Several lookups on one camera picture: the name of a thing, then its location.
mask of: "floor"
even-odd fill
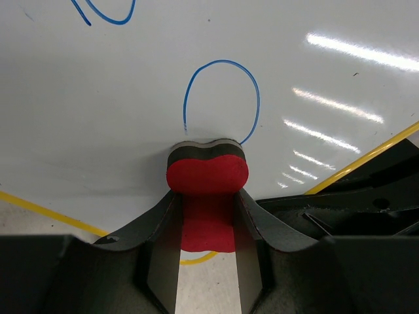
[[[0,201],[0,235],[73,234],[94,242],[98,236]],[[202,264],[179,269],[176,314],[239,314],[236,259],[218,254]]]

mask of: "blue line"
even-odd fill
[[[74,6],[76,7],[77,11],[79,12],[79,14],[81,15],[81,17],[83,18],[83,20],[86,22],[87,25],[92,26],[92,23],[90,23],[90,21],[87,19],[87,17],[84,15],[82,9],[80,8],[79,4],[76,2],[76,0],[71,0],[71,2],[74,4]]]
[[[234,61],[230,61],[230,60],[215,60],[215,61],[209,62],[208,64],[205,64],[204,66],[200,67],[199,69],[197,69],[195,71],[194,75],[192,76],[191,80],[189,81],[188,88],[186,89],[185,99],[183,100],[183,128],[185,129],[185,134],[188,134],[186,111],[187,111],[187,103],[188,103],[189,92],[191,90],[192,83],[194,82],[194,79],[196,78],[196,76],[198,75],[198,73],[201,72],[203,69],[205,69],[206,67],[209,67],[209,66],[211,66],[213,64],[216,64],[216,63],[228,63],[228,64],[231,64],[231,65],[235,65],[239,69],[243,70],[248,75],[248,77],[251,79],[251,81],[252,81],[252,83],[253,83],[253,85],[255,86],[255,89],[256,89],[256,115],[255,115],[255,121],[253,123],[253,127],[252,127],[250,133],[246,136],[246,138],[242,142],[240,142],[240,144],[243,145],[253,135],[253,132],[256,129],[257,121],[259,119],[259,110],[261,108],[261,97],[260,97],[260,94],[259,94],[259,87],[257,86],[257,82],[256,82],[255,78],[253,77],[253,75],[243,65],[241,65],[241,64],[239,64],[237,62],[234,62]]]
[[[136,0],[132,0],[132,4],[131,4],[131,9],[130,12],[128,13],[127,17],[121,21],[117,21],[117,20],[113,20],[111,18],[108,18],[106,15],[104,15],[102,12],[100,12],[98,10],[98,8],[96,8],[94,6],[94,4],[90,1],[90,0],[86,0],[87,4],[89,5],[89,7],[101,18],[103,18],[106,22],[115,24],[115,25],[124,25],[125,23],[129,22],[131,20],[132,14],[134,13],[134,8],[136,6]]]

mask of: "blue loop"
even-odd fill
[[[192,76],[191,80],[189,81],[188,88],[186,89],[185,99],[183,100],[183,128],[185,129],[185,134],[187,134],[187,132],[188,132],[187,119],[186,119],[187,103],[188,103],[189,92],[191,90],[194,79],[196,78],[198,73],[201,72],[203,69],[205,69],[206,67],[209,67],[213,64],[216,64],[216,63],[228,63],[228,64],[231,64],[231,65],[234,65],[234,66],[238,67],[239,69],[241,69],[242,71],[244,71],[248,75],[248,77],[251,79],[251,81],[252,81],[252,83],[253,83],[253,85],[255,86],[255,89],[256,89],[256,100],[257,100],[257,102],[256,102],[255,121],[253,123],[253,127],[252,127],[250,133],[246,136],[246,138],[243,141],[240,142],[240,144],[243,145],[253,135],[253,132],[256,129],[257,121],[259,119],[259,110],[261,108],[261,97],[260,97],[260,94],[259,94],[259,87],[257,86],[257,82],[256,82],[255,78],[253,77],[253,75],[249,72],[249,70],[247,70],[243,65],[241,65],[237,62],[231,61],[231,60],[215,60],[215,61],[209,62],[208,64],[205,64],[204,66],[200,67],[199,69],[197,69],[195,71],[194,75]]]
[[[100,12],[98,10],[98,8],[96,8],[94,6],[94,4],[90,1],[90,0],[86,0],[87,4],[89,5],[89,7],[101,18],[103,18],[106,22],[112,23],[112,24],[116,24],[116,25],[124,25],[125,23],[127,23],[129,20],[131,20],[132,14],[134,13],[134,8],[136,6],[136,0],[132,0],[132,4],[131,4],[131,9],[130,12],[128,13],[127,17],[121,21],[117,21],[117,20],[113,20],[112,18],[108,18],[106,15],[104,15],[102,12]]]

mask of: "yellow line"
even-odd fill
[[[84,222],[81,222],[79,220],[70,218],[68,216],[56,213],[55,211],[51,211],[50,209],[47,209],[45,207],[39,206],[37,204],[31,203],[30,201],[22,200],[21,198],[17,198],[16,196],[7,194],[5,192],[0,191],[0,200],[6,201],[8,203],[20,206],[24,209],[29,209],[30,211],[35,211],[38,214],[42,214],[45,216],[48,216],[50,218],[56,219],[58,221],[64,222],[66,224],[72,225],[76,228],[85,230],[87,232],[90,232],[92,234],[96,234],[100,237],[106,236],[109,234],[109,232],[106,232],[104,230],[100,230],[97,227],[93,227],[89,224],[85,224]]]
[[[206,262],[207,260],[210,260],[215,255],[217,255],[217,252],[210,252],[207,255],[204,255],[203,257],[197,258],[196,260],[181,260],[181,265],[196,265],[203,262]]]
[[[372,151],[368,152],[364,156],[362,156],[360,159],[354,161],[347,167],[343,168],[342,170],[336,172],[331,177],[324,180],[322,183],[319,183],[309,191],[307,191],[305,194],[316,194],[323,190],[324,188],[327,188],[332,183],[338,181],[339,179],[343,178],[345,175],[347,175],[349,172],[352,172],[358,167],[361,167],[363,164],[366,164],[374,157],[377,157],[379,154],[384,152],[385,150],[388,150],[390,147],[396,145],[398,142],[404,140],[406,137],[412,135],[414,132],[419,130],[419,121],[411,126],[409,126],[407,129],[403,130],[402,132],[398,133],[397,135],[393,136],[388,141],[382,143],[379,147],[373,149]]]
[[[104,237],[107,234],[109,234],[109,232],[105,230],[101,230],[97,227],[93,227],[89,224],[85,224],[84,222],[81,222],[79,220],[59,214],[55,211],[51,211],[50,209],[31,203],[30,201],[25,201],[21,198],[17,198],[16,196],[7,194],[6,192],[0,191],[0,200],[6,201],[7,203],[11,203],[13,205],[19,206],[21,208],[24,208],[30,211],[34,211],[38,214],[50,217],[52,219],[64,222],[65,224],[69,224],[70,226],[90,232],[91,234],[96,234],[97,236],[100,236],[100,237]],[[196,260],[181,260],[180,264],[181,265],[195,265],[195,264],[203,263],[213,258],[217,254],[218,254],[217,252],[210,252],[203,257],[197,258]]]

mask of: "black plastic part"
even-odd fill
[[[282,247],[304,238],[289,226],[273,235],[280,220],[244,190],[236,197],[242,313],[419,312],[418,238],[325,237],[285,253]]]
[[[333,186],[326,190],[334,192],[257,203],[314,239],[419,233],[419,149],[411,142],[400,142]]]
[[[89,245],[69,235],[0,237],[0,313],[174,313],[181,197]]]

